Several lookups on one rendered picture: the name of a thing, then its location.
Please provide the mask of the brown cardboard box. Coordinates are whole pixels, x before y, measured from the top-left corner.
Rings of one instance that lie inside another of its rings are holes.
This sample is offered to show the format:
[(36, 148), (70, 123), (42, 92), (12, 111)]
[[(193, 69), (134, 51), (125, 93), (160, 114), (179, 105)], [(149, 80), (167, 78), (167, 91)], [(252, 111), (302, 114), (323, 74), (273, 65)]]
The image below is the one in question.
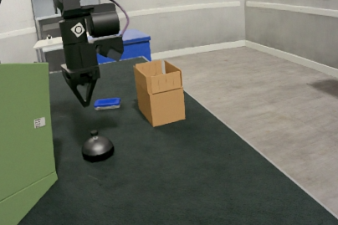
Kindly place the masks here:
[(152, 126), (185, 119), (182, 70), (164, 62), (166, 74), (161, 60), (134, 66), (139, 109)]

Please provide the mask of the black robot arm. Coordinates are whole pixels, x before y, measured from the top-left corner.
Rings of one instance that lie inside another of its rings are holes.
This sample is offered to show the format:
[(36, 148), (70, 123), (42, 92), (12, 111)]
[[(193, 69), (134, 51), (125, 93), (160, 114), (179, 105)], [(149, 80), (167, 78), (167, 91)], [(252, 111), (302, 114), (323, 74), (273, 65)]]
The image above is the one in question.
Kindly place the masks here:
[(63, 18), (59, 22), (63, 44), (87, 40), (86, 29), (93, 38), (79, 46), (82, 68), (98, 65), (97, 54), (120, 61), (124, 45), (122, 36), (116, 35), (120, 32), (120, 20), (114, 3), (85, 6), (80, 6), (80, 0), (54, 0), (54, 3)]

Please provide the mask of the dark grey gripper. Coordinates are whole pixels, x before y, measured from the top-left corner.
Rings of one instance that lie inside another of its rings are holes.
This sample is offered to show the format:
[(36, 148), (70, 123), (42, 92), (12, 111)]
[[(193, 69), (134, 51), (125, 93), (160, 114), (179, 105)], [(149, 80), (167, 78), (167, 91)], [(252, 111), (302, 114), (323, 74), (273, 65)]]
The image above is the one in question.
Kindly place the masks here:
[[(100, 78), (98, 65), (82, 68), (79, 46), (85, 43), (88, 43), (88, 39), (75, 44), (63, 44), (65, 64), (61, 65), (62, 75), (65, 81), (83, 107), (90, 106), (96, 81)], [(77, 85), (81, 84), (87, 84), (85, 100), (77, 90)]]

